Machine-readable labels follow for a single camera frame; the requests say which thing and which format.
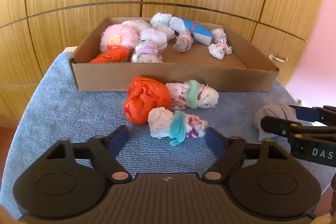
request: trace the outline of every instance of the pink fluffy ball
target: pink fluffy ball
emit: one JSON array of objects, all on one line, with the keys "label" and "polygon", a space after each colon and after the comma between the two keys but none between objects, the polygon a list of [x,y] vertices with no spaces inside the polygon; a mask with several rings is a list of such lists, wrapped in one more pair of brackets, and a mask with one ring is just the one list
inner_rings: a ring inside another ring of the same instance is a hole
[{"label": "pink fluffy ball", "polygon": [[139,37],[132,27],[122,24],[111,25],[101,36],[100,51],[107,52],[107,45],[120,45],[134,50],[138,42]]}]

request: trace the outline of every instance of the gray cloth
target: gray cloth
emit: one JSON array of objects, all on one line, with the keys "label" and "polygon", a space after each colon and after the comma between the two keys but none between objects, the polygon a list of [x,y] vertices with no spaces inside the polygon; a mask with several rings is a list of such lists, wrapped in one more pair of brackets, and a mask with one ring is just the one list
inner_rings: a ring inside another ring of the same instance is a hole
[{"label": "gray cloth", "polygon": [[255,119],[254,119],[254,126],[258,129],[259,131],[259,140],[264,140],[264,139],[270,139],[275,137],[275,134],[272,133],[268,133],[263,131],[263,129],[261,128],[261,120],[263,119],[263,117],[265,116],[271,116],[271,117],[277,117],[280,119],[286,119],[286,120],[290,120],[290,121],[297,121],[296,119],[296,113],[295,113],[295,109],[289,107],[288,105],[285,104],[270,104],[267,106],[263,106],[261,107],[256,115],[255,115]]},{"label": "gray cloth", "polygon": [[[125,92],[77,91],[68,57],[69,53],[62,53],[53,62],[34,92],[14,135],[0,189],[0,204],[12,216],[20,217],[12,194],[15,180],[61,137],[83,142],[95,135],[106,136],[119,125],[126,125],[130,132],[129,141],[117,160],[133,176],[137,172],[202,174],[215,162],[216,158],[204,138],[187,138],[178,146],[171,147],[169,138],[152,138],[148,125],[136,126],[128,122],[122,112]],[[253,120],[260,107],[276,102],[295,104],[278,82],[269,92],[222,92],[218,101],[217,108],[187,108],[185,112],[208,120],[209,126],[225,136],[239,135],[253,143],[258,143],[258,130],[254,128]],[[285,138],[276,137],[275,140],[289,151]],[[335,169],[300,162],[317,177],[325,190]]]}]

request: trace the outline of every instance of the orange bundle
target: orange bundle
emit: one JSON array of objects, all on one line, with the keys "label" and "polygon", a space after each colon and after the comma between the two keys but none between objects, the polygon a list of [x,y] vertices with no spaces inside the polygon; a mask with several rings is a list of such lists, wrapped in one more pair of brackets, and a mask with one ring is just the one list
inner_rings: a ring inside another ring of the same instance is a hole
[{"label": "orange bundle", "polygon": [[127,120],[138,125],[147,122],[149,112],[163,106],[170,109],[170,93],[168,88],[153,79],[135,77],[127,90],[128,98],[123,109]]},{"label": "orange bundle", "polygon": [[108,45],[108,51],[98,55],[89,63],[118,63],[127,62],[129,49],[119,45]]}]

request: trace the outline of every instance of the cabinet handle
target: cabinet handle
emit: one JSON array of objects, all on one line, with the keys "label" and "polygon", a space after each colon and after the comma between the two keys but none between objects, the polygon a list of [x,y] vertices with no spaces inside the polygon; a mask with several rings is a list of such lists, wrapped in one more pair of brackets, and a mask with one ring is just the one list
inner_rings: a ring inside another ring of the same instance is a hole
[{"label": "cabinet handle", "polygon": [[272,59],[277,60],[278,62],[281,62],[281,63],[286,63],[286,62],[288,61],[288,58],[284,58],[284,59],[277,58],[277,57],[275,57],[273,54],[270,54],[270,55],[268,56],[268,58],[269,58],[270,60],[272,60]]}]

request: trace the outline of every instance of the cardboard box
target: cardboard box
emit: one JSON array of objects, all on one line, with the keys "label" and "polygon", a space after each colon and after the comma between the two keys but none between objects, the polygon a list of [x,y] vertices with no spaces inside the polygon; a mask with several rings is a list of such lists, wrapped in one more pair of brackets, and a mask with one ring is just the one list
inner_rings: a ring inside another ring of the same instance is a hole
[{"label": "cardboard box", "polygon": [[183,83],[195,79],[217,91],[267,91],[279,69],[250,42],[233,30],[216,24],[195,22],[212,30],[223,27],[234,53],[223,60],[209,54],[208,47],[194,43],[184,53],[175,53],[175,39],[162,54],[164,63],[94,63],[100,54],[100,35],[109,26],[139,18],[106,18],[77,47],[70,66],[80,91],[127,90],[135,76],[150,77],[162,83]]}]

